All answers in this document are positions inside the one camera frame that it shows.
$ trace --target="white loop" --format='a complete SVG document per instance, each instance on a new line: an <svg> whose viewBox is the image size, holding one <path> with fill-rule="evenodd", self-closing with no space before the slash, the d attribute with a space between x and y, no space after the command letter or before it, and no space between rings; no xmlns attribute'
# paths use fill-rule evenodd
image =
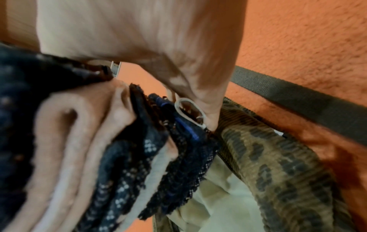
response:
<svg viewBox="0 0 367 232"><path fill-rule="evenodd" d="M186 102L190 102L191 104L193 104L196 107L196 109L198 109L198 111L202 115L202 116L199 116L198 118L202 118L203 120L205 120L206 114L199 108L199 106L194 101L192 101L189 98L182 97L182 98L179 98L178 100L176 100L176 102L175 102L175 109L176 109L177 113L179 115L181 115L182 117L184 117L185 119L189 120L190 122L194 123L198 127L202 128L202 129L205 129L206 128L206 125L204 123L203 124L199 124L199 123L195 122L192 118L190 118L189 116L187 116L186 114L184 114L182 112L182 109L180 107L180 104L181 104L181 102L185 102L185 101Z"/></svg>

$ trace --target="bag strap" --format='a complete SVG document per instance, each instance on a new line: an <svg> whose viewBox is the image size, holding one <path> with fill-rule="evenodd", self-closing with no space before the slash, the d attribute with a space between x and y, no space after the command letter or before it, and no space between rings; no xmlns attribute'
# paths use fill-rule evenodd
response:
<svg viewBox="0 0 367 232"><path fill-rule="evenodd" d="M300 116L367 146L367 108L236 66L231 81Z"/></svg>

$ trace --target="hand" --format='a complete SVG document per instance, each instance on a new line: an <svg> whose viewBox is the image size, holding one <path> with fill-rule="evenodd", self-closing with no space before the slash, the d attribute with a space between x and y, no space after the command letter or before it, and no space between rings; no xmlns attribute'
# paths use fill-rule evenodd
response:
<svg viewBox="0 0 367 232"><path fill-rule="evenodd" d="M246 0L38 0L43 53L139 64L218 126Z"/></svg>

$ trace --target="stacked fabric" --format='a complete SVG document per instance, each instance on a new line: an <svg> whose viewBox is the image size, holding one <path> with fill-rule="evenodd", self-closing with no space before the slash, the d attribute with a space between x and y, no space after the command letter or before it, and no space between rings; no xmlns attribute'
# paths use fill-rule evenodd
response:
<svg viewBox="0 0 367 232"><path fill-rule="evenodd" d="M204 115L106 67L0 47L0 82L0 230L124 231L185 204L219 150Z"/></svg>

